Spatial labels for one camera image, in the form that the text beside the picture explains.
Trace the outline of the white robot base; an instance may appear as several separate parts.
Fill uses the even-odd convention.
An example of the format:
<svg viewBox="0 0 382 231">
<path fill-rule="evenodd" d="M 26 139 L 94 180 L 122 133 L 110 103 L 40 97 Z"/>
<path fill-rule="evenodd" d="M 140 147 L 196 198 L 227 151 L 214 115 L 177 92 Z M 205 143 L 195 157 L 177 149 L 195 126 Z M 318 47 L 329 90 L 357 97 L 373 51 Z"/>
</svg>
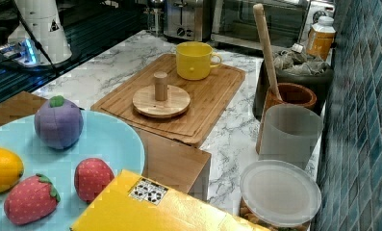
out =
<svg viewBox="0 0 382 231">
<path fill-rule="evenodd" d="M 61 24 L 56 0 L 13 0 L 19 25 L 0 46 L 0 54 L 27 68 L 58 67 L 73 52 Z"/>
</svg>

